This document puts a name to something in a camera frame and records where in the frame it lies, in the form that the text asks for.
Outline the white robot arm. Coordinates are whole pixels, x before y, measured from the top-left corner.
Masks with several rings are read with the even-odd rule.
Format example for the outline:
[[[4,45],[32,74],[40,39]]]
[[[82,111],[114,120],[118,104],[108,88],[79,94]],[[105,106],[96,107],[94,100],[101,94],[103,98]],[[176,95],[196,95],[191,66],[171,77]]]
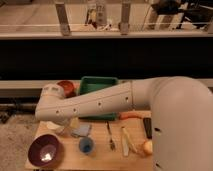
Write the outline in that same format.
[[[132,80],[67,98],[43,87],[35,116],[62,122],[131,110],[151,111],[154,171],[213,171],[213,92],[183,76]]]

